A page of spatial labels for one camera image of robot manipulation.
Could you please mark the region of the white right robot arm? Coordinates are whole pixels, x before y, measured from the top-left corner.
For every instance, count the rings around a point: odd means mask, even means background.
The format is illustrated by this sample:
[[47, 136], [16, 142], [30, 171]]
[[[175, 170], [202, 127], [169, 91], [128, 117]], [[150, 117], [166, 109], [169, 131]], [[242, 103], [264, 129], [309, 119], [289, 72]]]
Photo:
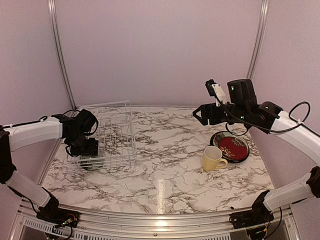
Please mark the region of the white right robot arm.
[[294, 119], [282, 107], [265, 101], [257, 102], [250, 79], [232, 80], [227, 83], [229, 97], [213, 79], [205, 87], [215, 103], [203, 104], [193, 111], [193, 116], [206, 125], [243, 124], [246, 129], [255, 127], [266, 134], [273, 134], [286, 141], [312, 159], [316, 166], [305, 176], [281, 188], [261, 193], [252, 204], [247, 219], [258, 224], [268, 212], [320, 196], [320, 135], [305, 126], [303, 120]]

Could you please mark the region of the yellow ceramic mug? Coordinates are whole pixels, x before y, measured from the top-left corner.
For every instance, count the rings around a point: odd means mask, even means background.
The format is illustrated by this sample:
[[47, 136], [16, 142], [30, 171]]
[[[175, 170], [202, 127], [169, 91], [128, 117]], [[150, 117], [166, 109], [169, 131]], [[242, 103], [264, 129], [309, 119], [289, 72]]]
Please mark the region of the yellow ceramic mug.
[[204, 171], [211, 172], [226, 168], [228, 161], [223, 158], [223, 153], [218, 147], [207, 146], [203, 152], [201, 165]]

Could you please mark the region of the grey-green ceramic bowl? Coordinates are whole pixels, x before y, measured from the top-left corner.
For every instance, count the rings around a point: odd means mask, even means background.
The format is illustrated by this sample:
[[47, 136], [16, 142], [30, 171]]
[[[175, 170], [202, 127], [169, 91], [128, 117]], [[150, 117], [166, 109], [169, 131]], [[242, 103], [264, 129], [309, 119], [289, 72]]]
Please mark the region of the grey-green ceramic bowl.
[[102, 158], [95, 158], [95, 157], [80, 157], [79, 158], [79, 165], [82, 169], [86, 171], [94, 171], [102, 168], [104, 166], [104, 160]]

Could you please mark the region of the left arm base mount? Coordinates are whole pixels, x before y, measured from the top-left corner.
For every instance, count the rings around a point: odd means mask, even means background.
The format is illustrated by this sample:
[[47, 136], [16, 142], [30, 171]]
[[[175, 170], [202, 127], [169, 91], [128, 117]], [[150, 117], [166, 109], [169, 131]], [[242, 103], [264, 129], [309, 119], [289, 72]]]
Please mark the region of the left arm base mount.
[[36, 217], [40, 220], [53, 223], [53, 229], [69, 228], [67, 237], [59, 237], [58, 240], [70, 240], [74, 235], [74, 229], [78, 226], [80, 213], [75, 210], [59, 207], [59, 201], [51, 197], [45, 206], [38, 206]]

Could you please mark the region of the pale green flower plate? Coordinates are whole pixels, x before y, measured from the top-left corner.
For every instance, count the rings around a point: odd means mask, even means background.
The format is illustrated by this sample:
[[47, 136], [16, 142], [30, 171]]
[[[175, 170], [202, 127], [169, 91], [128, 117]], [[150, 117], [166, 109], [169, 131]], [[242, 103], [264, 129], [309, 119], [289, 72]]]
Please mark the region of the pale green flower plate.
[[214, 135], [213, 145], [219, 147], [221, 150], [229, 151], [236, 146], [234, 140], [235, 138], [233, 135], [221, 132]]

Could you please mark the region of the black rimmed cream plate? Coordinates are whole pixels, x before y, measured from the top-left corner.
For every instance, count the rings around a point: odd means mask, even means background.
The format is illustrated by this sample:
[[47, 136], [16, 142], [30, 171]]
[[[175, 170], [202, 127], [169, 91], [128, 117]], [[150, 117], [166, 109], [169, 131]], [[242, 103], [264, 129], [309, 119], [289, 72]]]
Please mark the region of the black rimmed cream plate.
[[210, 145], [219, 148], [222, 151], [222, 157], [232, 164], [244, 162], [250, 155], [247, 142], [241, 136], [233, 135], [228, 131], [213, 134]]

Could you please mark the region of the red floral plate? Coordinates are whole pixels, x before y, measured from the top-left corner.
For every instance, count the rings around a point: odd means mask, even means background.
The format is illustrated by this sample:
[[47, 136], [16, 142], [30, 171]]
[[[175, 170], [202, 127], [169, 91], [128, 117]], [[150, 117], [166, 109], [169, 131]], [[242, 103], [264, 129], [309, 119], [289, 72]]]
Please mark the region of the red floral plate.
[[246, 144], [236, 137], [223, 137], [219, 141], [219, 148], [222, 154], [232, 160], [241, 160], [248, 154], [248, 148]]

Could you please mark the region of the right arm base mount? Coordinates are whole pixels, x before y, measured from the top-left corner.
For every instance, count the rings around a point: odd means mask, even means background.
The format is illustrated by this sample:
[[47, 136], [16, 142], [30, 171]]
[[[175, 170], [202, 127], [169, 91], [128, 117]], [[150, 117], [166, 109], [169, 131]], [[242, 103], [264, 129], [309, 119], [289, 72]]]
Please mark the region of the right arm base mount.
[[246, 230], [246, 235], [250, 240], [268, 240], [280, 227], [283, 220], [283, 211], [279, 207], [280, 219], [275, 229], [268, 234], [268, 229], [271, 226], [274, 215], [271, 210], [268, 210], [264, 205], [265, 197], [269, 190], [262, 192], [253, 202], [250, 210], [239, 211], [229, 215], [229, 222], [234, 229], [248, 228], [259, 224], [264, 226]]

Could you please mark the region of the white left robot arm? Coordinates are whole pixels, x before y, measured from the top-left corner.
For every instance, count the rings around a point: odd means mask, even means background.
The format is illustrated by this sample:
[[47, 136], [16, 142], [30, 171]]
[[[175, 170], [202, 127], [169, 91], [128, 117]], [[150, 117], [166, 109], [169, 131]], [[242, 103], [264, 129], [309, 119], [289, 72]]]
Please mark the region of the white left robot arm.
[[12, 153], [40, 142], [62, 139], [71, 157], [97, 156], [99, 142], [92, 136], [98, 126], [98, 119], [86, 109], [79, 110], [72, 117], [60, 113], [36, 121], [1, 126], [0, 183], [37, 204], [38, 213], [51, 222], [60, 222], [64, 215], [57, 198], [19, 173], [12, 162]]

